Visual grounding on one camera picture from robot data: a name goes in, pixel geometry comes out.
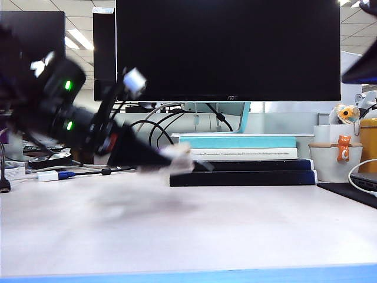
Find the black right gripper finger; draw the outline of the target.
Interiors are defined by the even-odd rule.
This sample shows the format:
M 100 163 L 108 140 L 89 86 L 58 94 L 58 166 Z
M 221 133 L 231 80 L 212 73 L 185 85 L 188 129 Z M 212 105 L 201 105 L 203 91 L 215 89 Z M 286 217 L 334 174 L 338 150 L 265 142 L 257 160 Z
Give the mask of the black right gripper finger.
M 342 82 L 376 85 L 376 42 L 342 75 Z

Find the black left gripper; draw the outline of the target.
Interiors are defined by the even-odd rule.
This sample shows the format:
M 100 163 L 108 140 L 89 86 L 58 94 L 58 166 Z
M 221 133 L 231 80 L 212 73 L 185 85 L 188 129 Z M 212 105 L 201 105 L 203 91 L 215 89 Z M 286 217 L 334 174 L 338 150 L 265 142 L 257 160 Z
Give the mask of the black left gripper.
M 109 166 L 168 166 L 169 157 L 136 138 L 130 125 L 95 116 L 86 137 L 86 151 L 103 156 L 110 153 Z

